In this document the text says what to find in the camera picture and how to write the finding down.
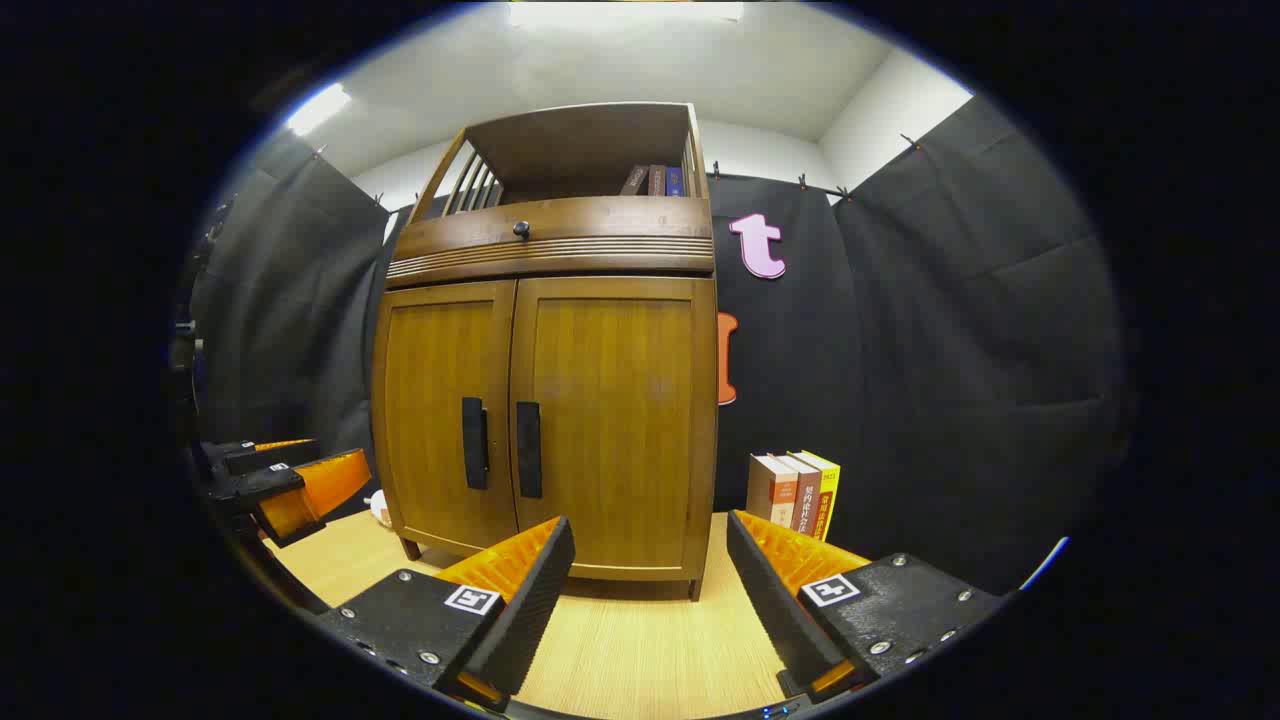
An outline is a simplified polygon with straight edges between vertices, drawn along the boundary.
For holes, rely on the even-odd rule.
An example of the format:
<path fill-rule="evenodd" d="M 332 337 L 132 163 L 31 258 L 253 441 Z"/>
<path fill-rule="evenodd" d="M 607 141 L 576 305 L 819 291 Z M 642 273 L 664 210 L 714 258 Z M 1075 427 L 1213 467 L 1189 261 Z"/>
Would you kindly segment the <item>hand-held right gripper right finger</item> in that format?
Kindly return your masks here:
<path fill-rule="evenodd" d="M 791 689 L 813 701 L 887 682 L 1006 605 L 910 553 L 868 560 L 740 510 L 726 547 Z"/>

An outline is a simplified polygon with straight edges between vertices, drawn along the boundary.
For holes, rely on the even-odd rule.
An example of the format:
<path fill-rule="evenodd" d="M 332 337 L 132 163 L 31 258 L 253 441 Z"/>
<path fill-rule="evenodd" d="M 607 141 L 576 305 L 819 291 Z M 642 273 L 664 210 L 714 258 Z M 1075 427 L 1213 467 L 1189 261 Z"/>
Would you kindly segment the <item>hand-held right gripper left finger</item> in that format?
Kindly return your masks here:
<path fill-rule="evenodd" d="M 502 711 L 521 692 L 576 555 L 556 516 L 436 574 L 393 571 L 317 623 L 429 691 Z"/>

